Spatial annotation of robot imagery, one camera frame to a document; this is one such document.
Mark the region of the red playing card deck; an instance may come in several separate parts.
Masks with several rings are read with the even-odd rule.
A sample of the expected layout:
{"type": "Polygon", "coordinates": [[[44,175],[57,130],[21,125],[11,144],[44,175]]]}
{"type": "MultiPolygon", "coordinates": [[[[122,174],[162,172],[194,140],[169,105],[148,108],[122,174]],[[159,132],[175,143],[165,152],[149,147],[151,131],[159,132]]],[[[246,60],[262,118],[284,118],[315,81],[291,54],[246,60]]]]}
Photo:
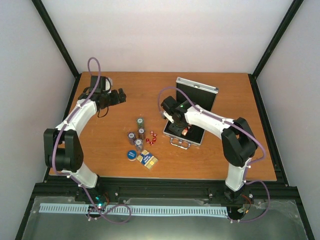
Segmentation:
{"type": "Polygon", "coordinates": [[[192,127],[191,127],[191,126],[188,126],[188,127],[184,128],[184,129],[182,130],[181,134],[182,134],[183,136],[187,136],[187,135],[190,134],[191,132],[192,132],[192,127]]]}

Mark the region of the aluminium poker case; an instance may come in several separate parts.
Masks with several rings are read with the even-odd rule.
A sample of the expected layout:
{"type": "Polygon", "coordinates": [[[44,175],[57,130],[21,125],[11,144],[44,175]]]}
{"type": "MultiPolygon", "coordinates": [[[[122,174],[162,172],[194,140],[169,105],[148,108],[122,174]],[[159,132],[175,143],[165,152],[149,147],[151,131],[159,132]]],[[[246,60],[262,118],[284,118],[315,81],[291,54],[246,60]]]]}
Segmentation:
{"type": "Polygon", "coordinates": [[[172,116],[174,123],[179,127],[191,126],[192,132],[187,136],[176,136],[169,131],[168,119],[163,134],[170,137],[170,144],[187,150],[191,145],[199,147],[202,144],[206,130],[218,135],[217,120],[208,116],[212,110],[219,88],[186,78],[178,77],[175,85],[176,97],[168,96],[160,104],[163,111],[172,116]]]}

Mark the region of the blue playing card deck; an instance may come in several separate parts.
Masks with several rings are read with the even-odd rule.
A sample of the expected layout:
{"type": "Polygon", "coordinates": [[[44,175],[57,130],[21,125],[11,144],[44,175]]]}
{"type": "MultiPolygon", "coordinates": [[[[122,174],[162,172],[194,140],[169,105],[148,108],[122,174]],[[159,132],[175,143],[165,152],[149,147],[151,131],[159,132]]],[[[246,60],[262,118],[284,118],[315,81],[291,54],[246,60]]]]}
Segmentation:
{"type": "Polygon", "coordinates": [[[136,160],[149,170],[159,161],[152,153],[145,149],[136,157],[136,160]]]}

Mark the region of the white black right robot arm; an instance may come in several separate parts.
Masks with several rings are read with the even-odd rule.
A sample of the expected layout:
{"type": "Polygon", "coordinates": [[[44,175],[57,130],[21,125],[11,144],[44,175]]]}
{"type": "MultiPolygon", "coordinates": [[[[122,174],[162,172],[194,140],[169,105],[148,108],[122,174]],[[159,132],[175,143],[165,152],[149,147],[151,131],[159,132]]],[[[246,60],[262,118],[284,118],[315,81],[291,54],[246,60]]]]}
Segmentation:
{"type": "Polygon", "coordinates": [[[244,189],[247,167],[258,148],[248,122],[241,117],[236,120],[223,118],[188,100],[179,103],[172,96],[165,98],[160,106],[174,135],[183,137],[193,127],[198,127],[221,140],[228,162],[223,194],[229,202],[238,200],[244,189]]]}

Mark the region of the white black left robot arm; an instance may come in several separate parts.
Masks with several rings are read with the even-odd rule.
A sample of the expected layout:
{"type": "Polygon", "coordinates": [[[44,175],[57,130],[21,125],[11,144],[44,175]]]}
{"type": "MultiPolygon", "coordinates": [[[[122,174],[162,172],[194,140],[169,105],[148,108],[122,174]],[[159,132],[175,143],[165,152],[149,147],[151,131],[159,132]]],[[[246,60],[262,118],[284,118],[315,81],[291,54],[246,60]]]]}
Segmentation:
{"type": "Polygon", "coordinates": [[[86,187],[86,195],[95,202],[103,198],[104,188],[97,184],[98,175],[84,163],[79,137],[89,120],[100,110],[126,102],[124,90],[112,89],[112,86],[111,78],[92,76],[90,86],[84,88],[74,109],[59,125],[46,129],[43,134],[46,166],[86,187]]]}

